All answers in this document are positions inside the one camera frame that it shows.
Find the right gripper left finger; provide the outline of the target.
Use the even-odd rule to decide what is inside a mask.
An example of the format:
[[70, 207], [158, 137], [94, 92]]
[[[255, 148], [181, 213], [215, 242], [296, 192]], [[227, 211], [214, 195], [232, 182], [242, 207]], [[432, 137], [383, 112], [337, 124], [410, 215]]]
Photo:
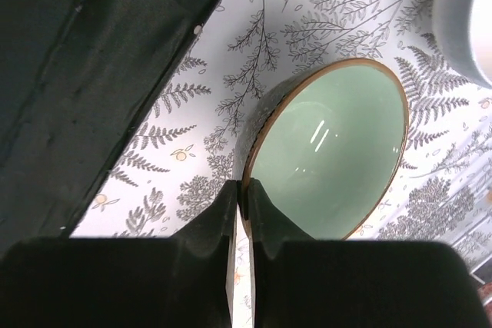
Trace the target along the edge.
[[238, 185], [170, 237], [24, 240], [1, 261], [3, 327], [229, 327]]

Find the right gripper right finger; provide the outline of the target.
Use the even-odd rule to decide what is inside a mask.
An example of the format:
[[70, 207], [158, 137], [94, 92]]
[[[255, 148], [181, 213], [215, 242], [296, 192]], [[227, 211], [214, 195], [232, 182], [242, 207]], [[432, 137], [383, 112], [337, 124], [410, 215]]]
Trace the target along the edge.
[[256, 327], [482, 327], [460, 256], [428, 241], [316, 240], [248, 185]]

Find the celadon green bowl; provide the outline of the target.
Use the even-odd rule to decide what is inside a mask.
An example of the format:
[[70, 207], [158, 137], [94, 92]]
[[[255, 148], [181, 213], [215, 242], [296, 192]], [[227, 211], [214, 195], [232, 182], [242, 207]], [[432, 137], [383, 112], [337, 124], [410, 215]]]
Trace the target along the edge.
[[251, 110], [234, 149], [243, 219], [260, 184], [308, 236], [348, 238], [387, 193], [408, 130], [403, 86], [380, 62], [349, 58], [280, 82]]

